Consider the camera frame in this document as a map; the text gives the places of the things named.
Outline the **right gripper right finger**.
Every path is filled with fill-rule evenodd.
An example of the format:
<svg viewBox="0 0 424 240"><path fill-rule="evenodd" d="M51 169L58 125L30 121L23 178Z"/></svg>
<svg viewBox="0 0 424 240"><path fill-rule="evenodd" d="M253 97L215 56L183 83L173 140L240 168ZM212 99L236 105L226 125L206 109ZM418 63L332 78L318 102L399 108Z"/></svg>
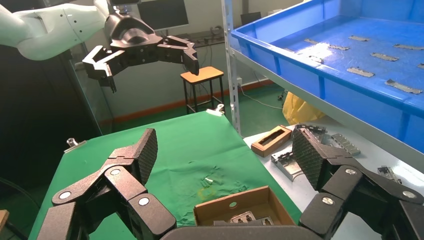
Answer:
<svg viewBox="0 0 424 240"><path fill-rule="evenodd" d="M424 237L424 197L366 169L344 149L320 143L306 128L292 132L292 155L316 195L299 225L331 239L348 213L383 240Z"/></svg>

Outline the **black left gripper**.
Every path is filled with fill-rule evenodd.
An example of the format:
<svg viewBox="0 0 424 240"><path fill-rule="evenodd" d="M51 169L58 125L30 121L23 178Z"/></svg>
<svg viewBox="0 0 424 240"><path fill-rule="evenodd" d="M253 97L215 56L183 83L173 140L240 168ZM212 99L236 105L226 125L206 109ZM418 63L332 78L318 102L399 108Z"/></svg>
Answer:
<svg viewBox="0 0 424 240"><path fill-rule="evenodd" d="M161 62L184 65L192 74L198 75L200 65L194 43L167 36L164 40L144 21L130 14L110 14L105 21L105 34L111 50L98 45L82 60L90 79L101 87L117 92L114 76L126 65L142 65Z"/></svg>

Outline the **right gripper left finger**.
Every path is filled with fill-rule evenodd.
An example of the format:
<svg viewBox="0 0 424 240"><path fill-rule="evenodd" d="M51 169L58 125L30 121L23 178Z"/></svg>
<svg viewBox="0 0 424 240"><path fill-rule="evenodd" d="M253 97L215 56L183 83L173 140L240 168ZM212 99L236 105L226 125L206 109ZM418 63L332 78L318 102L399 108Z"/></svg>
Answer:
<svg viewBox="0 0 424 240"><path fill-rule="evenodd" d="M115 149L99 170L58 191L45 215L39 240L87 240L112 214L138 240L159 240L176 218L146 188L158 154L155 129Z"/></svg>

